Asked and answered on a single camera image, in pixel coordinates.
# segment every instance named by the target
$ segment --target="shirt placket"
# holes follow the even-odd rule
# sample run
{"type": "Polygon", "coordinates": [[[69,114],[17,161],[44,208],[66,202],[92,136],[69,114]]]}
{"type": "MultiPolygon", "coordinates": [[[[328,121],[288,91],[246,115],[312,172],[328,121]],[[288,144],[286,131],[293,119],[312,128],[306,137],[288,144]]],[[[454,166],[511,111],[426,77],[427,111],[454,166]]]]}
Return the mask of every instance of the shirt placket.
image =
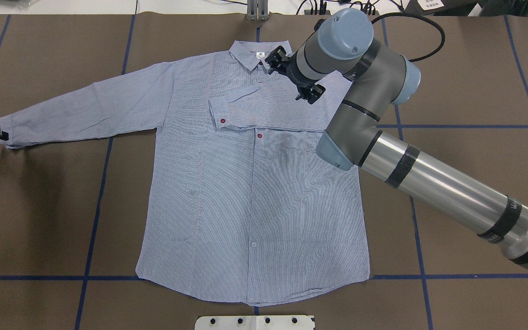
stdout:
{"type": "Polygon", "coordinates": [[[266,159],[266,130],[254,129],[254,153],[253,153],[253,171],[252,171],[252,190],[251,190],[251,209],[250,209],[250,226],[249,226],[249,252],[248,252],[248,272],[247,272],[247,301],[248,303],[258,303],[258,280],[259,280],[259,253],[262,252],[263,244],[262,235],[258,234],[262,217],[259,216],[258,192],[262,182],[260,176],[264,172],[264,159],[266,159]]]}

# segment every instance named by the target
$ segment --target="shirt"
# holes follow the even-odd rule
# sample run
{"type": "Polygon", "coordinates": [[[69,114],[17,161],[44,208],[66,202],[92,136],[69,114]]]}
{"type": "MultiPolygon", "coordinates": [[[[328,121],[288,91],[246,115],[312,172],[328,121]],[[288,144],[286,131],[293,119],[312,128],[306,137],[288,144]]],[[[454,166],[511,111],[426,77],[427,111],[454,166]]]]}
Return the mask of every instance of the shirt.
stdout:
{"type": "Polygon", "coordinates": [[[193,297],[288,303],[369,278],[358,170],[315,154],[349,84],[313,105],[260,58],[288,42],[152,65],[0,118],[7,148],[157,129],[140,278],[193,297]]]}

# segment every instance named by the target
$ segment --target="metal cylinder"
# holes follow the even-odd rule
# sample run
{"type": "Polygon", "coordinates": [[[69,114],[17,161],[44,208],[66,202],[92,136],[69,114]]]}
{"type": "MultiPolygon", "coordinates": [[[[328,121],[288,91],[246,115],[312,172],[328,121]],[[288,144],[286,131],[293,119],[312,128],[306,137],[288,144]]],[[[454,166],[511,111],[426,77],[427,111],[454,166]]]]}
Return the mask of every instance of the metal cylinder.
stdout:
{"type": "Polygon", "coordinates": [[[365,135],[375,133],[375,138],[362,169],[498,244],[505,257],[521,264],[519,258],[528,253],[527,206],[408,143],[376,128],[367,130],[371,133],[365,135]]]}

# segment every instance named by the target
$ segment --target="silver tube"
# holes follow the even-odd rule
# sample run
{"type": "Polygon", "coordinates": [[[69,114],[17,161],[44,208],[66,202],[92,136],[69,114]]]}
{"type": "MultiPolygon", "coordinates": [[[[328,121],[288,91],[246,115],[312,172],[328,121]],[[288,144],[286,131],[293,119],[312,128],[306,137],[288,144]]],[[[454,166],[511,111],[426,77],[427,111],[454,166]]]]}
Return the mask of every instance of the silver tube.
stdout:
{"type": "Polygon", "coordinates": [[[505,195],[424,152],[399,189],[461,220],[478,234],[494,226],[507,203],[505,195]]]}
{"type": "MultiPolygon", "coordinates": [[[[376,128],[367,130],[366,136],[378,132],[376,128]]],[[[409,144],[382,133],[369,149],[361,168],[389,182],[399,171],[409,144]]],[[[506,209],[512,206],[506,195],[427,153],[417,152],[415,161],[410,169],[407,167],[397,188],[456,219],[476,234],[484,234],[493,228],[506,209]]],[[[517,259],[528,252],[528,207],[520,207],[515,225],[498,242],[508,259],[517,259]]]]}
{"type": "MultiPolygon", "coordinates": [[[[383,133],[362,169],[386,181],[407,148],[408,143],[383,133]]],[[[424,152],[398,188],[478,234],[496,223],[507,203],[505,195],[424,152]]]]}

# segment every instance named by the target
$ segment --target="shirt cuff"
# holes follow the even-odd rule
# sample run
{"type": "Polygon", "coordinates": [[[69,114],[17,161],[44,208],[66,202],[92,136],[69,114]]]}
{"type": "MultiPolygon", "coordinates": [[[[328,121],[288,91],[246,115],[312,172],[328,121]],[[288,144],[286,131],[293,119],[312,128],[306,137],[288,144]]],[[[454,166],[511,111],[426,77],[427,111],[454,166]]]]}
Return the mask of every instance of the shirt cuff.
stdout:
{"type": "Polygon", "coordinates": [[[20,147],[13,146],[13,119],[12,115],[6,115],[5,117],[0,118],[0,129],[3,132],[8,132],[9,140],[4,141],[0,140],[0,144],[3,144],[7,149],[17,149],[20,147]]]}
{"type": "Polygon", "coordinates": [[[229,120],[228,102],[225,96],[210,98],[209,110],[218,128],[223,128],[231,124],[231,120],[229,120]]]}

